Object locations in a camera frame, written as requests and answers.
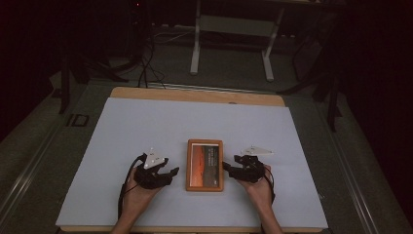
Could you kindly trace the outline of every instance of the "table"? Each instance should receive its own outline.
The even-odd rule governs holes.
[[[281,97],[203,91],[116,88],[105,104],[56,225],[63,231],[108,231],[133,159],[154,147],[180,167],[152,201],[136,232],[259,232],[259,218],[244,190],[225,175],[223,192],[185,191],[188,138],[219,138],[224,161],[252,144],[276,156],[273,168],[278,220],[286,232],[327,227],[291,115]]]
[[[275,12],[275,20],[255,20],[255,19],[234,19],[227,17],[208,16],[201,12],[201,0],[197,0],[196,19],[195,19],[195,43],[194,51],[192,54],[190,73],[192,75],[198,74],[198,66],[200,60],[200,33],[204,31],[236,33],[242,35],[254,35],[268,37],[268,45],[262,53],[262,61],[265,70],[265,76],[267,81],[273,82],[274,75],[270,62],[270,54],[273,50],[274,42],[277,38],[280,25],[282,23],[282,17],[286,7],[312,7],[319,8],[327,11],[342,10],[345,5],[344,1],[325,1],[321,3],[319,0],[263,0],[261,2],[274,2],[279,5],[279,8]]]

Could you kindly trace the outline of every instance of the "wooden edge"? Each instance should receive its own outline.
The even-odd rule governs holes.
[[[194,187],[190,186],[191,180],[191,158],[192,158],[192,144],[194,143],[204,143],[204,144],[218,144],[219,155],[218,155],[218,173],[219,173],[219,186],[218,187]],[[186,158],[186,191],[190,192],[222,192],[224,190],[224,169],[222,162],[224,160],[224,149],[223,142],[220,139],[188,139],[187,146],[187,158]]]
[[[160,90],[117,87],[113,89],[110,97],[285,106],[285,103],[280,96],[217,91]]]
[[[110,232],[113,226],[61,226],[60,229],[65,232]],[[286,227],[283,228],[284,233],[318,233],[322,228],[317,227]],[[260,233],[260,227],[186,227],[186,226],[167,226],[167,227],[134,227],[131,232],[144,233],[171,233],[171,232],[204,232],[204,233],[219,233],[219,232],[245,232],[245,233]]]

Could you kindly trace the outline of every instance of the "wooden tablet frame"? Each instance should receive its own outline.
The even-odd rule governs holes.
[[[224,189],[223,151],[222,140],[188,140],[187,191],[220,192]]]

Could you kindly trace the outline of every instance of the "person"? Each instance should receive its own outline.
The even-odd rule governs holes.
[[[271,167],[265,165],[266,176],[270,176]],[[127,234],[130,233],[134,223],[142,215],[149,203],[155,195],[162,189],[145,189],[140,187],[134,180],[133,175],[136,171],[134,168],[131,171],[131,176],[127,184],[129,192],[125,194],[124,206],[121,216],[113,227],[111,234]],[[260,179],[256,183],[250,183],[237,180],[237,182],[245,189],[254,208],[257,210],[261,220],[262,228],[266,234],[281,234],[282,229],[277,221],[272,208],[272,197],[270,193],[270,185],[265,179]]]

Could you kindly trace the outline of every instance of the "white paper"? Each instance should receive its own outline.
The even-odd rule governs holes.
[[[106,102],[56,225],[114,225],[129,166],[154,147],[169,158],[160,173],[180,170],[136,225],[259,226],[244,189],[226,172],[223,192],[185,190],[189,138],[222,140],[224,161],[235,167],[241,165],[234,155],[246,145],[273,151],[259,159],[272,167],[277,195],[273,209],[281,226],[327,227],[288,108],[126,98]]]

